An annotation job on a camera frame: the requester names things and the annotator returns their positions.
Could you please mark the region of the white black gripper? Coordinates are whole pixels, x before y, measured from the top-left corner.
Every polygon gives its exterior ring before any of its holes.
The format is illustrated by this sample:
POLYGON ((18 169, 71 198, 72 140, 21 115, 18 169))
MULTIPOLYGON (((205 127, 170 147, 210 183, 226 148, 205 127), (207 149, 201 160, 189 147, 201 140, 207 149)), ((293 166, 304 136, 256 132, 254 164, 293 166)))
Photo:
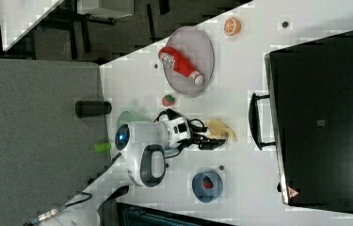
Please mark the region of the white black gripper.
MULTIPOLYGON (((171 121, 164 121, 168 130, 168 145, 170 148, 177 148, 183 142, 191 138, 190 129, 186 117, 180 117, 171 121)), ((192 121, 191 129, 195 133, 206 133, 208 128, 202 121, 192 121)), ((200 150, 214 150, 226 143, 225 139, 204 140, 198 143, 200 150)))

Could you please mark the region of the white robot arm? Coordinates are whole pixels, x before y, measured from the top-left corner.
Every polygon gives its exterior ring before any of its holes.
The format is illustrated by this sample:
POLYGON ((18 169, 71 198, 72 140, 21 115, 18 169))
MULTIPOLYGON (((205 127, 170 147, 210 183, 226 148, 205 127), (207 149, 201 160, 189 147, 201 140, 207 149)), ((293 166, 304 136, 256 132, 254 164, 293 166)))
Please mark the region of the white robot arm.
POLYGON ((68 202, 23 226, 100 226, 98 210, 123 186, 156 187, 166 175, 166 160, 191 145, 201 150, 222 146, 223 139, 204 135, 205 127, 181 116, 167 121, 130 121, 115 135, 119 151, 111 166, 68 202))

